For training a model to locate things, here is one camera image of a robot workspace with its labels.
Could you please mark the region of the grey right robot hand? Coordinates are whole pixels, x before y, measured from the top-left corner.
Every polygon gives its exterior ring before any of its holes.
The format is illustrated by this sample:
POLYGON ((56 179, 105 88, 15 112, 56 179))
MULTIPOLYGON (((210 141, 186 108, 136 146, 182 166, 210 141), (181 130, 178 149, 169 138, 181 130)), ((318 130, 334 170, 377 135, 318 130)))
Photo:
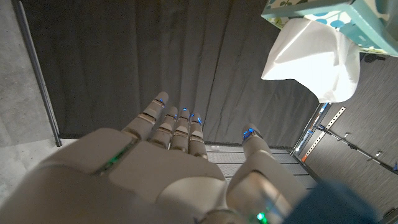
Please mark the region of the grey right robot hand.
POLYGON ((306 188, 257 128, 230 180, 206 152, 199 114, 166 92, 124 129, 101 128, 33 168, 1 206, 2 223, 282 223, 306 188))

